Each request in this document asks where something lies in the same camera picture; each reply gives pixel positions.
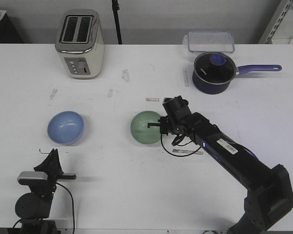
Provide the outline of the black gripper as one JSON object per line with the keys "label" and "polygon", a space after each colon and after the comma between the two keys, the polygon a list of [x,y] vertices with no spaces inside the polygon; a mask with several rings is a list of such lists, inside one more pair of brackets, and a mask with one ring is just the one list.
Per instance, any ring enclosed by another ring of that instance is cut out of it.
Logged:
{"label": "black gripper", "polygon": [[34,167],[34,171],[52,171],[56,169],[56,174],[48,174],[46,184],[56,185],[58,180],[75,180],[76,174],[63,173],[60,164],[58,149],[52,149],[46,159],[38,166]]}
{"label": "black gripper", "polygon": [[159,123],[149,122],[147,127],[160,127],[161,134],[183,135],[185,133],[182,125],[182,118],[169,118],[168,116],[160,117]]}

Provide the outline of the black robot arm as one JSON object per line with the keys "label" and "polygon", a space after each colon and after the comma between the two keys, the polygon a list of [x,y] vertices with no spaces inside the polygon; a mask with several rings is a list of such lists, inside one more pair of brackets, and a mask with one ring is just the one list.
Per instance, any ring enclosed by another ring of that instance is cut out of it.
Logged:
{"label": "black robot arm", "polygon": [[228,229],[229,234],[259,234],[293,208],[293,190],[287,169],[281,164],[270,169],[203,115],[160,117],[156,123],[149,123],[150,126],[158,126],[161,134],[189,137],[247,189],[245,213]]}
{"label": "black robot arm", "polygon": [[58,180],[75,180],[76,174],[63,172],[59,153],[52,149],[46,159],[33,171],[23,171],[17,182],[28,186],[29,193],[22,195],[16,202],[15,213],[20,218],[20,234],[60,234],[56,222],[49,220],[51,205],[57,186],[67,188]]}

